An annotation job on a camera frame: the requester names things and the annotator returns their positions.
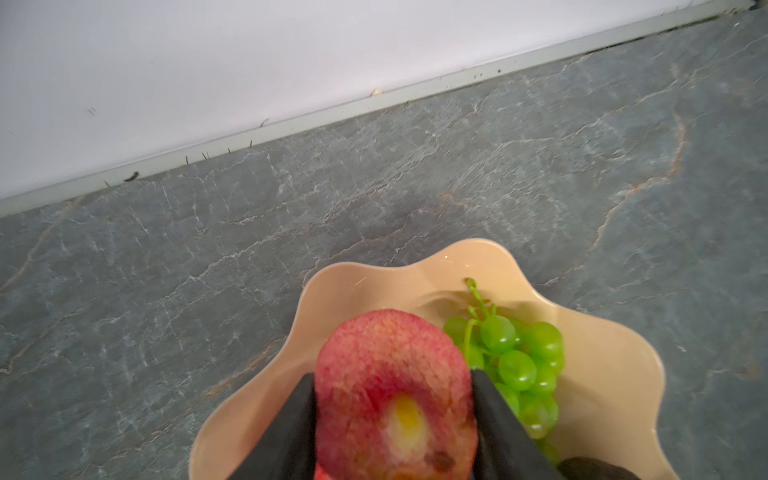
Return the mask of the dark fake avocado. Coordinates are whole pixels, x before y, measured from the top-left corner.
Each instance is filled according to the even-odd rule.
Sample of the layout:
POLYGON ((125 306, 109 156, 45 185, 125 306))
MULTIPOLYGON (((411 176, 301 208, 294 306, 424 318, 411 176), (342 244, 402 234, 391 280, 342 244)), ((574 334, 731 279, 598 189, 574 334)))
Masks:
POLYGON ((623 467, 583 456, 563 460, 557 469, 568 480, 639 480, 637 475, 623 467))

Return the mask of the green fake grape bunch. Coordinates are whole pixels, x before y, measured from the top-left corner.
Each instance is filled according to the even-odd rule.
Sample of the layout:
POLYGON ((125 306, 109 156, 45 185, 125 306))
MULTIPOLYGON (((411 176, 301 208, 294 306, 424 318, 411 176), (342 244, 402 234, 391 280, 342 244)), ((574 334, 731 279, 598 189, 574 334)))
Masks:
POLYGON ((524 322, 484 298, 477 283, 464 283, 473 298, 466 314, 445 321, 442 330, 472 370, 484 371, 545 458, 558 464, 547 436, 560 408, 554 398, 565 366, 561 331, 538 321, 524 322))

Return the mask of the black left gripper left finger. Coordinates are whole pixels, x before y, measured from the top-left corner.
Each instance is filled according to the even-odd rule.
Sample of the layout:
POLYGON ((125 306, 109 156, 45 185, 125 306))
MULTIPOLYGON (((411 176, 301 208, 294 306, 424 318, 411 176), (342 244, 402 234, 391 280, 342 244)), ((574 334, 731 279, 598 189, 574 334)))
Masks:
POLYGON ((314 375, 305 374, 231 480, 310 480, 316 471, 314 375))

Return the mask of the red fake fruit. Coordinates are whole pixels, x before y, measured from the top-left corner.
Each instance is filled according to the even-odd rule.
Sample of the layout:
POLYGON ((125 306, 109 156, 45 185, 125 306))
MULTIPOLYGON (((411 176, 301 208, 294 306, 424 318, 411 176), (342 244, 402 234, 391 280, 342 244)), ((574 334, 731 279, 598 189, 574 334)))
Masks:
POLYGON ((319 352, 314 392, 316 457, 331 478, 470 477, 470 370, 426 320, 384 309, 344 322, 319 352))

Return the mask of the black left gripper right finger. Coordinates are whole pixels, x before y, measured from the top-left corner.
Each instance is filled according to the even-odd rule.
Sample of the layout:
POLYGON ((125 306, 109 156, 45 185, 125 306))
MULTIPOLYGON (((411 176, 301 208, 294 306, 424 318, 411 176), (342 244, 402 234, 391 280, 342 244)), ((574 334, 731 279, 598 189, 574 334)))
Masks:
POLYGON ((561 480, 490 377, 471 371, 478 446, 471 479, 561 480))

